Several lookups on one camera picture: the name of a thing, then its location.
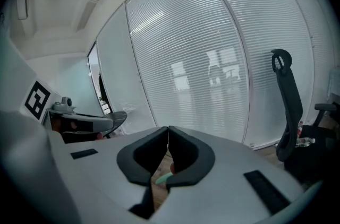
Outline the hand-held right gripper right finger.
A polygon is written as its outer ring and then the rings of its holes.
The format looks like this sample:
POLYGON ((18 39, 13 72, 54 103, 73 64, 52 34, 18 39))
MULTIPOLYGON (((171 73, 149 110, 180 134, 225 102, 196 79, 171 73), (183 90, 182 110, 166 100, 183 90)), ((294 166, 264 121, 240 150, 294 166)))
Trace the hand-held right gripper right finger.
POLYGON ((303 223, 321 188, 309 189, 247 146, 182 127, 168 128, 175 174, 153 223, 303 223))

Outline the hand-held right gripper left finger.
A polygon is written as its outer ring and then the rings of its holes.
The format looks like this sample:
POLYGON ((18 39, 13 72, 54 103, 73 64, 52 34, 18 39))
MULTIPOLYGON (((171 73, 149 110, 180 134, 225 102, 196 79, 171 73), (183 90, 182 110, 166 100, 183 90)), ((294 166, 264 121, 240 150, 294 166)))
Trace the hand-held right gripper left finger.
POLYGON ((54 223, 169 223, 169 210, 154 210, 152 173, 133 153, 165 148, 167 128, 111 140, 64 143, 48 131, 52 173, 47 214, 54 223))

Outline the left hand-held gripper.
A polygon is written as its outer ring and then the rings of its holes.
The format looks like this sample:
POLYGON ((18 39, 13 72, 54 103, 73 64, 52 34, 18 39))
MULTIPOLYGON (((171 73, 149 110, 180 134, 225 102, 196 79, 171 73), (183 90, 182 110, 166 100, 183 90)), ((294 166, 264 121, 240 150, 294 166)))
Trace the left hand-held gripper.
POLYGON ((62 114, 73 109, 72 100, 38 79, 9 38, 1 33, 1 111, 19 112, 41 124, 50 118, 52 129, 59 132, 66 144, 76 142, 77 134, 101 133, 108 137, 128 117, 124 111, 104 116, 62 114))

